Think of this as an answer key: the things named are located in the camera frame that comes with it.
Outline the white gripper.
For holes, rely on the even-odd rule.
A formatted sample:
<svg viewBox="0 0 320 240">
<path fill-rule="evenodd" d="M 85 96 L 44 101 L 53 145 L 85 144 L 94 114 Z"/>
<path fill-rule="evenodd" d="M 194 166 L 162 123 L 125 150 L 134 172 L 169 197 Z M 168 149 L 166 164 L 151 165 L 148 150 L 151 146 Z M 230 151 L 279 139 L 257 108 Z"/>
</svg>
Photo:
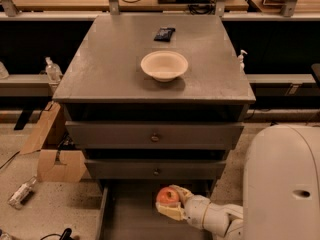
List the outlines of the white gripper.
<svg viewBox="0 0 320 240">
<path fill-rule="evenodd" d="M 190 226 L 203 228 L 205 213 L 211 201 L 181 186 L 170 185 L 169 204 L 156 203 L 157 211 L 173 220 L 186 221 Z"/>
</svg>

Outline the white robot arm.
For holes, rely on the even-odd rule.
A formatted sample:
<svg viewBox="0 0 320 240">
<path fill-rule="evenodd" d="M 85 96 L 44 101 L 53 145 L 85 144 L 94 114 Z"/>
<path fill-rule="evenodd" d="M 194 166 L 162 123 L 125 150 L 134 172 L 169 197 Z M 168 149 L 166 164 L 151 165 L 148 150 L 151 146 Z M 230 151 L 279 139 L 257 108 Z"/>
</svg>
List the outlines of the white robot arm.
<svg viewBox="0 0 320 240">
<path fill-rule="evenodd" d="M 217 240 L 320 240 L 320 128 L 259 132 L 245 157 L 241 206 L 170 185 L 159 191 L 156 208 Z"/>
</svg>

